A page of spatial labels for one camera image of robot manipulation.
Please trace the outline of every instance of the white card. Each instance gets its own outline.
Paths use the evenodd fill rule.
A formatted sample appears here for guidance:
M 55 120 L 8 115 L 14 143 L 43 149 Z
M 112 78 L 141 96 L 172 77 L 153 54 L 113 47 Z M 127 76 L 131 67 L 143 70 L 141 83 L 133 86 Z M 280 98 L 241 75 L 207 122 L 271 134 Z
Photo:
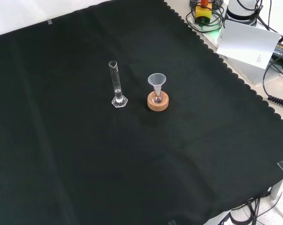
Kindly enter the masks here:
M 279 39 L 278 33 L 226 20 L 217 53 L 265 69 Z

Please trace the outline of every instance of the white surface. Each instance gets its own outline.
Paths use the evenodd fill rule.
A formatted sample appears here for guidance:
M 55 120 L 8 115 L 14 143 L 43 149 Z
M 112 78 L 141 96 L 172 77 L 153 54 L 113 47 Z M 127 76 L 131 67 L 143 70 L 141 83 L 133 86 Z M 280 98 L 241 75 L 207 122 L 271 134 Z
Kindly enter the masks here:
M 276 203 L 277 199 L 273 200 L 270 196 L 262 198 L 260 202 L 259 214 L 270 209 Z M 231 214 L 232 217 L 238 221 L 247 220 L 250 216 L 248 207 L 244 207 L 237 211 L 232 211 Z M 269 212 L 263 214 L 261 217 L 258 217 L 257 220 L 265 225 L 283 225 L 283 192 L 278 204 Z M 225 225 L 234 224 L 229 219 Z
M 246 8 L 254 8 L 256 4 L 256 1 L 253 0 L 241 0 L 240 2 Z M 231 13 L 242 16 L 251 15 L 253 13 L 249 10 L 242 8 L 237 1 L 229 1 L 228 9 Z
M 274 186 L 273 186 L 273 190 L 272 190 L 272 193 L 271 193 L 271 198 L 273 200 L 275 200 L 276 198 L 279 197 L 279 195 L 282 193 L 283 191 L 283 180 L 279 181 L 278 183 L 276 183 Z
M 106 0 L 0 0 L 0 34 L 104 1 Z
M 279 39 L 280 34 L 226 20 L 217 53 L 265 69 Z

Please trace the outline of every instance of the wooden base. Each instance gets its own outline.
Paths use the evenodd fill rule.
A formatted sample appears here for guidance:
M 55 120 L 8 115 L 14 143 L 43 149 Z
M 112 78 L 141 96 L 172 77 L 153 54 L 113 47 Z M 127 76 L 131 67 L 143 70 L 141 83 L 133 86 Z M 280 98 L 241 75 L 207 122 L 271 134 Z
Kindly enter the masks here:
M 163 92 L 162 93 L 164 94 L 164 101 L 162 103 L 154 103 L 152 102 L 152 95 L 153 95 L 154 91 L 151 92 L 148 96 L 147 96 L 147 105 L 149 106 L 149 108 L 153 111 L 157 111 L 157 112 L 160 112 L 160 111 L 163 111 L 165 110 L 167 107 L 168 107 L 168 95 L 167 93 Z

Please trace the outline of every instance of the black tablecloth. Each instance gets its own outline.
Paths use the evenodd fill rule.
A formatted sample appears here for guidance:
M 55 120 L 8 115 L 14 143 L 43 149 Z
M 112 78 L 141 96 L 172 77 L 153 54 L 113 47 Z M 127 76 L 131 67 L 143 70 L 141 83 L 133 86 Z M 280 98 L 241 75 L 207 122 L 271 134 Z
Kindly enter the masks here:
M 0 225 L 202 225 L 282 179 L 281 160 L 283 120 L 163 1 L 0 36 Z

